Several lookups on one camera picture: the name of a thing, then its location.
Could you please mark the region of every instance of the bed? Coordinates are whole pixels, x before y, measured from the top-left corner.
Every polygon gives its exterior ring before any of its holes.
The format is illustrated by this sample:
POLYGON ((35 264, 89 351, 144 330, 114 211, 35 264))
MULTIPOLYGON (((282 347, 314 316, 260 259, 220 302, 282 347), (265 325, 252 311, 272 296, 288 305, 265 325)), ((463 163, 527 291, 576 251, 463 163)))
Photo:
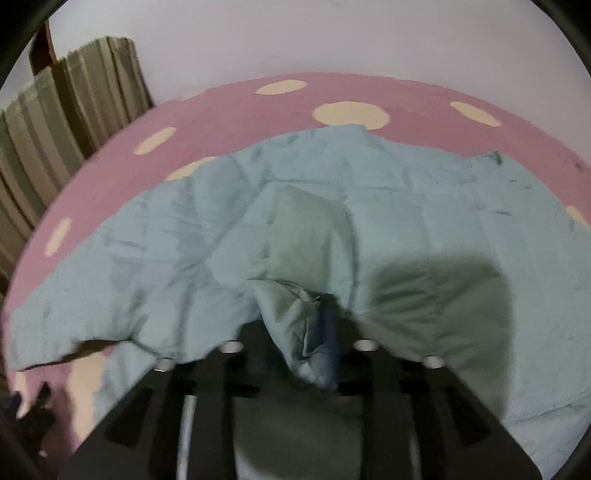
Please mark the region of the bed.
MULTIPOLYGON (((4 307, 12 312, 82 240, 127 201, 190 175, 206 162, 275 135, 326 125, 361 124, 402 144, 475 157, 502 151, 558 198, 577 228, 590 230, 591 168, 527 121, 482 100, 407 80, 356 74, 301 73, 194 92, 148 111, 103 146, 51 205, 20 259, 4 307)), ((12 390, 30 403, 47 381, 59 418, 44 441, 58 468, 92 430, 93 396, 112 345, 86 348, 69 361, 8 371, 12 390)), ((554 424, 554 440, 528 452, 550 478, 583 436, 589 412, 554 424)), ((527 450, 528 439, 517 439, 527 450)))

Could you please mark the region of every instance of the dark object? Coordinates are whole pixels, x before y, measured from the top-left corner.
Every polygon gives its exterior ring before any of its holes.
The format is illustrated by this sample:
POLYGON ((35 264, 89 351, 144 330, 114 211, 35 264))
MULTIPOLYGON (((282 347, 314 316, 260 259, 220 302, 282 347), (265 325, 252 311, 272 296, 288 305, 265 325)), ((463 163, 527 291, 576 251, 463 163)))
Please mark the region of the dark object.
POLYGON ((532 0, 569 39, 591 74, 591 10, 587 0, 532 0))
POLYGON ((0 15, 0 87, 35 32, 66 0, 18 0, 0 15))
POLYGON ((35 34, 35 40, 33 40, 29 50, 29 62, 31 63, 33 75, 57 63, 48 21, 35 34))
POLYGON ((9 400, 0 411, 0 473, 11 480, 48 480, 54 478, 39 455, 41 441, 55 422, 48 408, 51 397, 45 383, 37 395, 35 404, 20 419, 17 411, 21 405, 20 394, 9 400))
MULTIPOLYGON (((329 297, 322 315, 337 319, 329 297)), ((539 471, 494 416, 447 368, 427 369, 390 355, 334 322, 343 395, 365 400, 362 480, 538 480, 539 471), (418 440, 420 466, 411 460, 418 440)), ((256 396, 268 351, 250 349, 245 326, 205 359, 163 360, 107 415, 62 469, 59 480, 173 480, 185 395, 196 395, 187 478, 235 480, 232 397, 256 396)), ((268 338, 266 345, 271 345, 268 338)))
POLYGON ((0 298, 5 297, 6 293, 8 292, 8 285, 10 281, 6 276, 0 273, 0 298))

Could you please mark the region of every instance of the white wall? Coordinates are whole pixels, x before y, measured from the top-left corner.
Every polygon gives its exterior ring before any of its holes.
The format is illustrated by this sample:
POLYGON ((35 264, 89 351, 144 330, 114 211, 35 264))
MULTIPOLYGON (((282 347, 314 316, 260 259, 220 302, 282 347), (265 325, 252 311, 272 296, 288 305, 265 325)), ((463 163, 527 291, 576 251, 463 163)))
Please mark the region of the white wall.
POLYGON ((6 82, 0 89, 0 111, 4 110, 17 97, 27 82, 33 80, 31 64, 29 63, 29 46, 30 43, 21 53, 6 82))
POLYGON ((50 25, 58 55, 134 39, 157 103, 277 73, 385 75, 488 100, 591 161, 591 77, 530 0, 68 0, 50 25))

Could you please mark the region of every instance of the polka dot bedsheet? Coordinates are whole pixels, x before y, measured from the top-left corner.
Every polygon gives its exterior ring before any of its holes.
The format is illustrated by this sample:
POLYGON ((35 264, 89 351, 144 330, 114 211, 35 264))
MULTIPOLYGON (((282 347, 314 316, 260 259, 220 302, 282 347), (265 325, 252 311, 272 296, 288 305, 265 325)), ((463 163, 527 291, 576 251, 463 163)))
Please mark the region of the polka dot bedsheet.
MULTIPOLYGON (((56 265, 125 202, 204 162, 278 134, 362 124, 386 140, 465 157, 510 154, 558 197, 573 222, 591 219, 591 168, 527 121, 482 100, 408 80, 303 73, 250 80, 164 103, 113 137, 80 170, 29 241, 5 302, 4 322, 56 265)), ((23 410, 42 382, 56 425, 43 448, 58 467, 93 428, 93 395, 111 348, 25 372, 8 372, 23 410)))

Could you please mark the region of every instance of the black frame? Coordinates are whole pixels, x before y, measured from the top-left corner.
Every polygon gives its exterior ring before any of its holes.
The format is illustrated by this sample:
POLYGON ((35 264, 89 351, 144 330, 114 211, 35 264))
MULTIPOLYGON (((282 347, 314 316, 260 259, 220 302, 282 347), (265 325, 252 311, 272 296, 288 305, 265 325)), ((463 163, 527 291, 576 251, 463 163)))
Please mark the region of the black frame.
MULTIPOLYGON (((323 343, 335 362, 334 394, 357 397, 362 407, 357 478, 412 480, 418 467, 411 453, 414 432, 423 479, 541 480, 534 462, 448 367, 397 358, 364 340, 334 297, 320 295, 314 302, 323 343)), ((187 478, 236 480, 233 399, 256 398, 278 371, 286 371, 280 365, 282 354, 261 319, 242 326, 236 341, 203 359, 186 364, 160 359, 93 429, 57 480, 176 478, 187 395, 198 398, 187 478)), ((32 462, 55 420, 46 408, 50 396, 45 384, 19 420, 17 398, 8 424, 0 411, 0 465, 12 480, 52 478, 36 472, 32 462)))
MULTIPOLYGON (((587 0, 531 1, 558 25, 591 74, 591 16, 586 8, 587 0)), ((66 0, 15 0, 3 5, 0 15, 0 87, 4 85, 27 43, 65 2, 66 0)), ((591 426, 553 480, 588 478, 591 478, 591 426)))

